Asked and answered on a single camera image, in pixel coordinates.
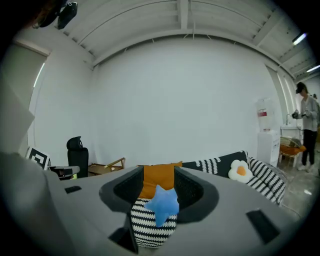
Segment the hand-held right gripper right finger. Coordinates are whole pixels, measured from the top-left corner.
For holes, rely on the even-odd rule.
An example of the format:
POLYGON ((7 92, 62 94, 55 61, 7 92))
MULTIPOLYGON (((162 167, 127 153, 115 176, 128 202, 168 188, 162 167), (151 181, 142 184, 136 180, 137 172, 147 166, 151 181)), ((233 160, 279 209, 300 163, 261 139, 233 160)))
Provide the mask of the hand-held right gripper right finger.
POLYGON ((174 168, 174 190, 177 194, 178 223, 194 223, 205 219, 217 206, 217 188, 181 167, 174 168))

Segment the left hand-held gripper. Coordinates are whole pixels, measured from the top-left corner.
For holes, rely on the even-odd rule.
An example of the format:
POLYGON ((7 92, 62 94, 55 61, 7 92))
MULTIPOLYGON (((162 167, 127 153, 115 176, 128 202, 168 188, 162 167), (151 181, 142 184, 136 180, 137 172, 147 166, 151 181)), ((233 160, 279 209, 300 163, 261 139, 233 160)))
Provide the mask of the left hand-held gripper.
POLYGON ((73 179, 74 175, 80 172, 79 166, 51 166, 50 155, 35 147, 30 146, 27 149, 25 158, 38 164, 43 171, 54 173, 60 179, 73 179))

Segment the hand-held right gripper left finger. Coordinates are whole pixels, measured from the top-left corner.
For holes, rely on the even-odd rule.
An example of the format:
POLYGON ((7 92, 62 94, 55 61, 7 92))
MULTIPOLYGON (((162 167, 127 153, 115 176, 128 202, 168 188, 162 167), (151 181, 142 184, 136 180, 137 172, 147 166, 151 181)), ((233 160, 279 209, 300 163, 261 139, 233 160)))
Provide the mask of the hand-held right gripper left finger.
POLYGON ((99 197, 113 212, 128 214, 144 187, 144 167, 135 169, 105 183, 99 197))

